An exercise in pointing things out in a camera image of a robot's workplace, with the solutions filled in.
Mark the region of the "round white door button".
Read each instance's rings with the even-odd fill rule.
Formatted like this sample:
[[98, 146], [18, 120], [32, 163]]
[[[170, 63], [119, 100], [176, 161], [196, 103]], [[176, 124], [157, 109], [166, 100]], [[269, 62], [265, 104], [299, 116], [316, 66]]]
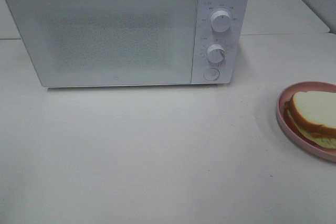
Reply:
[[210, 68], [204, 72], [203, 76], [208, 81], [215, 81], [219, 78], [219, 71], [215, 68]]

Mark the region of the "white bread sandwich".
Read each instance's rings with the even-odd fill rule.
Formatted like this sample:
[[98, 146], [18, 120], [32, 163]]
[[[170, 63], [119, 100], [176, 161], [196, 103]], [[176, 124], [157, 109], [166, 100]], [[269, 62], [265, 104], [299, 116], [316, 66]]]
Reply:
[[334, 92], [296, 92], [285, 103], [285, 115], [303, 137], [320, 147], [335, 149]]

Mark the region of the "pink round plate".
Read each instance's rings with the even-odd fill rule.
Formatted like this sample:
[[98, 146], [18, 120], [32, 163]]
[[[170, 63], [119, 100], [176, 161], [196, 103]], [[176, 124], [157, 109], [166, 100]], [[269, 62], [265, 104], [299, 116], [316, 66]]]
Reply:
[[291, 126], [288, 116], [285, 115], [285, 103], [290, 100], [293, 94], [299, 91], [326, 91], [335, 93], [335, 85], [318, 81], [298, 82], [286, 87], [280, 93], [276, 104], [277, 122], [285, 136], [305, 152], [323, 160], [335, 163], [335, 149], [323, 148], [305, 138], [299, 131]]

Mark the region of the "white microwave door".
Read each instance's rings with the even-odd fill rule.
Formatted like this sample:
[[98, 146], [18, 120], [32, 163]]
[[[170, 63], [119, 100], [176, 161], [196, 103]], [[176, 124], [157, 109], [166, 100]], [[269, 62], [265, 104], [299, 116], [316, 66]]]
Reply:
[[6, 0], [42, 86], [188, 84], [197, 0]]

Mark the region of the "upper white power knob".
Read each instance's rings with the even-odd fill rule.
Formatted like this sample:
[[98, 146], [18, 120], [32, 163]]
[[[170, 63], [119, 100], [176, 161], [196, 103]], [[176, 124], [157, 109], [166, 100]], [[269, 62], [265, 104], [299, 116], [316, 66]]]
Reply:
[[225, 9], [214, 11], [210, 16], [212, 30], [218, 33], [223, 33], [230, 28], [231, 14]]

